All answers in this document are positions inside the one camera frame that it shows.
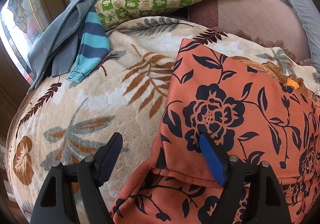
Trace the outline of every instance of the clothing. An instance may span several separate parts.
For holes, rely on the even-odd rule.
[[[76,64],[67,79],[81,82],[97,67],[109,51],[109,41],[94,6],[91,6],[85,19]]]
[[[272,67],[252,65],[256,69],[182,40],[151,156],[109,209],[116,224],[208,223],[223,189],[199,148],[203,133],[244,162],[268,161],[291,222],[302,221],[320,191],[320,107],[303,89],[275,80]],[[242,223],[248,194],[244,185],[236,224]]]
[[[35,81],[29,90],[37,88],[52,61],[52,76],[70,71],[76,57],[79,26],[95,0],[72,0],[34,42],[28,54]]]

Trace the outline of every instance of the pink quilted cushion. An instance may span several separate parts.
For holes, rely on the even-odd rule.
[[[204,4],[190,6],[189,19],[227,31],[241,29],[252,39],[260,37],[264,42],[283,40],[284,47],[299,59],[310,58],[307,37],[299,19],[292,8],[279,0],[206,0]]]

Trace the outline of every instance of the metal screw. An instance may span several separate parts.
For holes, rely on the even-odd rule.
[[[92,162],[93,161],[93,156],[87,156],[84,160],[86,161],[86,162]]]
[[[236,161],[238,161],[238,157],[236,157],[236,156],[230,156],[230,157],[229,157],[229,160],[230,160],[231,162],[236,162]]]
[[[60,165],[60,163],[61,163],[60,161],[54,161],[52,166],[57,168]]]
[[[264,167],[269,167],[270,164],[267,161],[262,161],[262,166]]]

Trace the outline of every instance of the orange fabric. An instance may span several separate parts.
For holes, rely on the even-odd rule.
[[[267,73],[183,39],[151,156],[111,207],[114,222],[207,223],[222,192],[199,149],[208,133],[229,155],[268,161],[300,223],[319,194],[319,110]],[[247,196],[245,185],[236,224]]]

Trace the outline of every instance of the wooden floor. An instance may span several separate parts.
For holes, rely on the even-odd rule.
[[[20,224],[28,224],[28,221],[24,217],[19,205],[12,200],[11,197],[9,197],[8,193],[11,194],[12,191],[9,189],[9,181],[7,176],[7,171],[4,168],[3,165],[3,156],[4,156],[4,149],[1,147],[2,150],[0,151],[0,197],[4,201],[4,203],[7,205],[9,210],[11,211],[12,215],[16,218],[16,220]]]

